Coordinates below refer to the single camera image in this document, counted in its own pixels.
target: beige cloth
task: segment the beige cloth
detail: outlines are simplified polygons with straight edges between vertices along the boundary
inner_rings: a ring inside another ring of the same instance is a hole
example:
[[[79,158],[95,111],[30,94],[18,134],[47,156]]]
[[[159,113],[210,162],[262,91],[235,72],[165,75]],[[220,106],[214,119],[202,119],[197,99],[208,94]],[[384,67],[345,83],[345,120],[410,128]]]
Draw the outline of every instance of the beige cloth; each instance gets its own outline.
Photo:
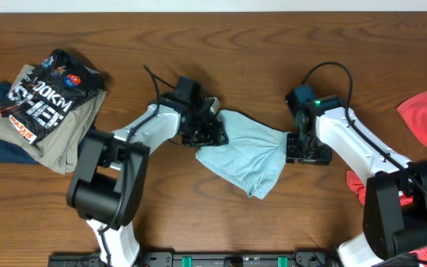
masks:
[[[19,83],[33,67],[25,65],[13,83]],[[78,146],[105,100],[106,92],[98,95],[68,113],[57,129],[35,145],[29,144],[14,128],[8,118],[0,114],[0,139],[22,147],[35,160],[52,171],[66,174],[75,171]]]

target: light blue fabric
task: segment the light blue fabric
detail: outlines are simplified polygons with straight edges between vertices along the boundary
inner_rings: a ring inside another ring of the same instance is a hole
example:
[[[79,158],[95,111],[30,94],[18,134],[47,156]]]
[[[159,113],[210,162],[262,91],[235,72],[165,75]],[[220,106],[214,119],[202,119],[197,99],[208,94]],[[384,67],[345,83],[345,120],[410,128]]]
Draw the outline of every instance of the light blue fabric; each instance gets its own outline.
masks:
[[[200,148],[196,158],[209,170],[263,199],[285,167],[288,133],[268,128],[234,111],[220,111],[228,145]]]

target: wooden tabletop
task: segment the wooden tabletop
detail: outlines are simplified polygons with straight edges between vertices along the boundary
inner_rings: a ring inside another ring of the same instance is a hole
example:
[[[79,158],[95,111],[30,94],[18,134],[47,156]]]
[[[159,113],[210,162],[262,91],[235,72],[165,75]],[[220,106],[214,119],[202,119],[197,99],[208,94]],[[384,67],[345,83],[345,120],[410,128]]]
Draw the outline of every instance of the wooden tabletop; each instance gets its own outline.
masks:
[[[397,152],[427,159],[396,111],[427,90],[427,13],[0,14],[0,81],[12,82],[23,64],[37,64],[58,47],[79,51],[109,74],[96,119],[103,131],[132,122],[154,98],[143,63],[172,83],[195,78],[223,109],[293,131],[286,93],[316,64],[342,62],[354,75],[351,106],[363,123]],[[310,82],[319,97],[346,97],[338,67],[318,70]],[[362,231],[363,207],[336,154],[328,167],[286,165],[264,200],[248,198],[194,154],[166,143],[150,158],[134,219],[144,247],[332,248]],[[0,266],[45,266],[54,252],[98,249],[66,205],[70,178],[42,166],[0,164]]]

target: white wall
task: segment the white wall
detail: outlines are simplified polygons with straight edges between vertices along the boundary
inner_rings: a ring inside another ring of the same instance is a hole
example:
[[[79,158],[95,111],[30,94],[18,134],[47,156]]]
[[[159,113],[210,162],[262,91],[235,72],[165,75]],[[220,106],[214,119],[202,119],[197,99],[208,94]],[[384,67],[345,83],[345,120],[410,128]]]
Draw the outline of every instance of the white wall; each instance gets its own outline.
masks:
[[[0,0],[0,13],[427,11],[427,0]]]

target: navy blue cloth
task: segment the navy blue cloth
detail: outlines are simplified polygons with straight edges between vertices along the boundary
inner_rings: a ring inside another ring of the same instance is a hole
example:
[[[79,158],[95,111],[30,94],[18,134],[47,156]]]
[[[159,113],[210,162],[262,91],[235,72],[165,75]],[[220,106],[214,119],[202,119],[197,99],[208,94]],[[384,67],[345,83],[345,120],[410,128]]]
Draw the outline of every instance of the navy blue cloth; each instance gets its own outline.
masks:
[[[9,93],[10,89],[11,84],[0,82],[0,102],[6,99],[6,95]],[[94,128],[95,127],[91,125],[87,133],[89,133]],[[79,152],[82,149],[86,137],[87,135],[85,134],[85,137],[79,144]],[[14,145],[3,140],[0,140],[0,163],[39,164],[29,155],[28,152],[26,152],[18,145]]]

